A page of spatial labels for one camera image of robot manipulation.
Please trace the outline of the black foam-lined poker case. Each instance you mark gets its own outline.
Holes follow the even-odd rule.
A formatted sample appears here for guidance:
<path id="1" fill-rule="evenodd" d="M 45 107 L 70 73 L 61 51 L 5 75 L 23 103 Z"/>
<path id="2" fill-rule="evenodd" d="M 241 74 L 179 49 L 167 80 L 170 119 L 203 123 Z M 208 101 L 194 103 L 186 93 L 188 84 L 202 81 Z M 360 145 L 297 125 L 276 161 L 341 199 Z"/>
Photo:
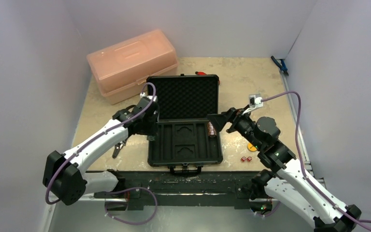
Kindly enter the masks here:
<path id="1" fill-rule="evenodd" d="M 172 174 L 199 174 L 205 165 L 223 161 L 221 138 L 208 127 L 218 112 L 216 74 L 150 76 L 159 105 L 158 133 L 148 145 L 148 164 Z"/>

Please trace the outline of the yellow big blind button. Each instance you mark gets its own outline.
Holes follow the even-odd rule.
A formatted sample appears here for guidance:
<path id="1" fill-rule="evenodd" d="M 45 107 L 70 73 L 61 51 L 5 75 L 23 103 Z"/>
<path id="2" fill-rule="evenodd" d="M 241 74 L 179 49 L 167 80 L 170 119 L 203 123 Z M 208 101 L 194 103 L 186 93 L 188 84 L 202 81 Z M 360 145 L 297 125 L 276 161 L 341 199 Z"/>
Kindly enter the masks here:
<path id="1" fill-rule="evenodd" d="M 252 145 L 251 143 L 248 143 L 248 144 L 247 144 L 247 149 L 248 149 L 249 151 L 251 151 L 251 152 L 255 152 L 255 151 L 257 151 L 257 147 L 254 146 L 254 145 Z"/>

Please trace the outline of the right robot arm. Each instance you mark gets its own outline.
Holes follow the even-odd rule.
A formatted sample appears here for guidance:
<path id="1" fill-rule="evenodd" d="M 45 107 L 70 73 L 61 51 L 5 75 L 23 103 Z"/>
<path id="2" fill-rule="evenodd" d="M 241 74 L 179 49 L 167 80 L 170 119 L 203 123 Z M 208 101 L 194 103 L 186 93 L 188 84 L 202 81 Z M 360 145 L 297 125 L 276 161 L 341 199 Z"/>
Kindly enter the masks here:
<path id="1" fill-rule="evenodd" d="M 252 179 L 253 199 L 268 195 L 297 213 L 315 232 L 350 232 L 356 227 L 361 210 L 347 205 L 327 191 L 296 155 L 279 140 L 280 130 L 273 118 L 253 121 L 242 109 L 230 108 L 209 114 L 210 123 L 220 132 L 230 123 L 228 133 L 237 131 L 259 151 L 266 167 Z"/>

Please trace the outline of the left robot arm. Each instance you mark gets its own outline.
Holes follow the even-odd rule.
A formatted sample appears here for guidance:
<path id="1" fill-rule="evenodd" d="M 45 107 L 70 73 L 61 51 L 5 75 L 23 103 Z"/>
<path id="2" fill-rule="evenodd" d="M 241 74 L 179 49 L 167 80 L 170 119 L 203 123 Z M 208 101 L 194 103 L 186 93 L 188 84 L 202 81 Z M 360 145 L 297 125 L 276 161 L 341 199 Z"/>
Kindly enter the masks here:
<path id="1" fill-rule="evenodd" d="M 142 96 L 137 105 L 122 109 L 99 131 L 78 146 L 63 153 L 51 152 L 45 162 L 43 185 L 47 204 L 71 205 L 83 195 L 107 192 L 114 198 L 123 195 L 125 185 L 112 171 L 88 173 L 88 168 L 105 152 L 130 136 L 155 136 L 158 103 L 156 95 Z"/>

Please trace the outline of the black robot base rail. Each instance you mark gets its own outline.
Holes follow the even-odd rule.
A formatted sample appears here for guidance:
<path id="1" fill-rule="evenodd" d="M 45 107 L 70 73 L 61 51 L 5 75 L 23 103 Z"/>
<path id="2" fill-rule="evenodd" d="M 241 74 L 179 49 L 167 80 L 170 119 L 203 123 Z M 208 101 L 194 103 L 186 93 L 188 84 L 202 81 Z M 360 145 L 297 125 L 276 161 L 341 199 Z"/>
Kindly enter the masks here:
<path id="1" fill-rule="evenodd" d="M 116 203 L 128 201 L 128 210 L 144 206 L 219 206 L 269 212 L 279 205 L 266 195 L 265 177 L 258 171 L 206 171 L 197 174 L 173 175 L 170 172 L 119 171 L 117 191 L 97 192 L 85 197 Z"/>

